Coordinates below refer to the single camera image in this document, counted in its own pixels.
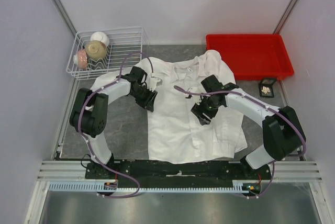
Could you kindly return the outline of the white button shirt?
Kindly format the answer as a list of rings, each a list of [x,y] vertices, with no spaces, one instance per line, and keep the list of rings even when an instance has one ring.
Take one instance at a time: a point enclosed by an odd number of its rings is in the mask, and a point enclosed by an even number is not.
[[[141,60],[136,65],[162,80],[156,88],[154,111],[148,113],[148,155],[150,160],[173,164],[233,158],[247,148],[242,130],[243,114],[221,106],[211,123],[202,126],[191,112],[192,99],[177,91],[196,87],[203,92],[201,81],[214,75],[221,83],[234,83],[230,68],[215,50],[182,61],[165,62],[157,58]]]

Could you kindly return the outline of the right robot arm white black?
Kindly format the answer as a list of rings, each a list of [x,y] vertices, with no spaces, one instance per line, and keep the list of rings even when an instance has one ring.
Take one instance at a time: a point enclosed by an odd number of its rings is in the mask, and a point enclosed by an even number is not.
[[[214,75],[202,80],[201,85],[205,92],[197,96],[191,109],[201,125],[210,124],[223,106],[242,113],[262,128],[262,145],[240,161],[239,170],[244,178],[253,178],[260,167],[286,158],[306,143],[298,117],[291,107],[265,104],[236,84],[223,85]]]

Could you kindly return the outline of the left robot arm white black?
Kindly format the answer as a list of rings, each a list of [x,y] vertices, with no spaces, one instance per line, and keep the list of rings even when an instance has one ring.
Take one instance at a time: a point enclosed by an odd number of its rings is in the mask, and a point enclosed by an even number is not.
[[[130,95],[141,108],[153,112],[158,94],[155,89],[161,83],[162,80],[153,73],[147,74],[135,66],[130,73],[120,74],[111,83],[94,91],[87,88],[78,91],[70,114],[70,125],[84,138],[92,160],[98,163],[96,171],[102,178],[111,178],[115,172],[115,166],[110,163],[113,154],[104,135],[108,105]]]

